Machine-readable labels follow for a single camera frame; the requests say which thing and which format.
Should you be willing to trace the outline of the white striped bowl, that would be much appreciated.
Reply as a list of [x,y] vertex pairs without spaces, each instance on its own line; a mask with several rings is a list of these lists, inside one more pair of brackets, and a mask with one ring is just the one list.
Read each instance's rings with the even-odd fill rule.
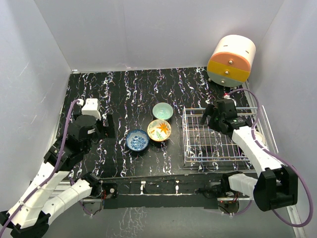
[[266,139],[260,132],[255,131],[255,138],[261,146],[267,147]]

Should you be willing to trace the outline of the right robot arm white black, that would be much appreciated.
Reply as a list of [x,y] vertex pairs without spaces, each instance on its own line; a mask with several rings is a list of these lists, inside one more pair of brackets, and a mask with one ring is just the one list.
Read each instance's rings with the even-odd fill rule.
[[201,124],[227,135],[238,145],[253,165],[257,178],[242,172],[224,174],[221,192],[228,197],[239,192],[253,198],[261,211],[292,206],[298,201],[298,176],[289,166],[266,153],[252,137],[252,124],[238,116],[232,99],[218,100],[209,104]]

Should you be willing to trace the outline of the light green bowl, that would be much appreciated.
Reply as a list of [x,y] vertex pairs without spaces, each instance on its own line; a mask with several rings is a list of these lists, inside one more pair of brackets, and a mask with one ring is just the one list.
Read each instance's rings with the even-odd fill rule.
[[173,108],[168,103],[157,103],[152,109],[153,115],[157,119],[169,120],[173,115]]

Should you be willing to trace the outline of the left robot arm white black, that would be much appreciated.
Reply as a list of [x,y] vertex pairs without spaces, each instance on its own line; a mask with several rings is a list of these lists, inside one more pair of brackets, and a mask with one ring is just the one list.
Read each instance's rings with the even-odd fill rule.
[[48,150],[37,175],[17,203],[0,213],[3,229],[11,229],[13,238],[41,238],[50,224],[64,211],[80,200],[102,193],[102,181],[92,172],[79,178],[59,195],[51,198],[59,183],[73,167],[83,160],[92,146],[105,138],[114,138],[112,115],[103,120],[78,114],[73,122],[67,121],[64,135]]

